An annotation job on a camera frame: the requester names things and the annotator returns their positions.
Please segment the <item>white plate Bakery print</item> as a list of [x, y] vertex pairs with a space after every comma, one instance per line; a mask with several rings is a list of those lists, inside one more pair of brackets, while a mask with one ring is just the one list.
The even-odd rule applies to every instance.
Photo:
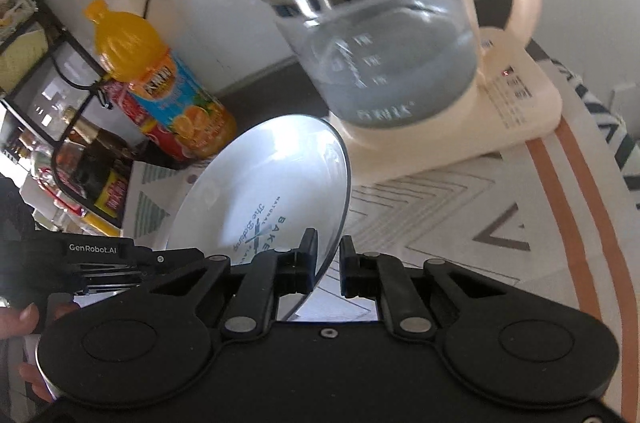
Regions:
[[318, 233], [314, 277], [330, 267], [346, 221], [352, 171], [343, 139], [321, 118], [290, 114], [245, 131], [211, 161], [172, 218], [166, 247], [222, 254], [232, 265], [297, 247]]

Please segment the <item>dark sauce bottle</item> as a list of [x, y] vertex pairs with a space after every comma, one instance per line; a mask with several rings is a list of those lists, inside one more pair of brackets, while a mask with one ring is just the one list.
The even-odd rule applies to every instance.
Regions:
[[92, 169], [106, 167], [121, 174], [130, 171], [134, 163], [134, 151], [122, 137], [96, 126], [82, 115], [77, 116], [77, 110], [72, 106], [66, 106], [62, 113], [62, 120], [66, 125], [70, 125], [70, 122], [75, 120], [65, 140], [82, 146], [87, 154], [86, 166]]

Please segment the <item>red cola bottle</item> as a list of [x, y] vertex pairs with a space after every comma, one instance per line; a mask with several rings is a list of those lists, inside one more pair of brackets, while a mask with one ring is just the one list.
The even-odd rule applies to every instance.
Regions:
[[115, 103], [129, 120], [132, 120], [142, 134], [153, 141], [172, 161], [179, 164], [191, 164], [194, 161], [192, 153], [183, 146], [176, 135], [158, 123], [130, 94], [123, 83], [110, 79], [102, 89], [108, 99]]

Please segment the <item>patterned white table cloth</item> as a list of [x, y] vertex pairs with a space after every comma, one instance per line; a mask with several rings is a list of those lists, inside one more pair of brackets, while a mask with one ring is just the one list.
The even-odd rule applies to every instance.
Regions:
[[[620, 122], [561, 62], [542, 62], [563, 99], [551, 135], [474, 160], [350, 192], [343, 233], [359, 252], [419, 267], [442, 258], [589, 313], [628, 349], [639, 337], [639, 151]], [[162, 249], [202, 166], [139, 163], [124, 233]], [[298, 321], [364, 321], [343, 299], [337, 253], [309, 299], [280, 307]]]

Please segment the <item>beige kettle base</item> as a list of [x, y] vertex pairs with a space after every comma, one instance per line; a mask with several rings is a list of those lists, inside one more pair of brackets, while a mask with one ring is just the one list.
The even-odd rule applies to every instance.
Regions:
[[497, 152], [547, 136], [559, 125], [562, 98], [526, 45], [495, 27], [480, 29], [483, 71], [442, 113], [401, 128], [364, 129], [331, 114], [352, 182], [373, 184]]

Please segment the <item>orange juice bottle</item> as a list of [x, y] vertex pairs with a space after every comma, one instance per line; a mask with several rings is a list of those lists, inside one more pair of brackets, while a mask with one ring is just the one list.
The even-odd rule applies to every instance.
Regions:
[[94, 24], [96, 53], [108, 74], [189, 154], [205, 160], [228, 146], [235, 119], [148, 20], [114, 11], [105, 0], [94, 0], [85, 16]]

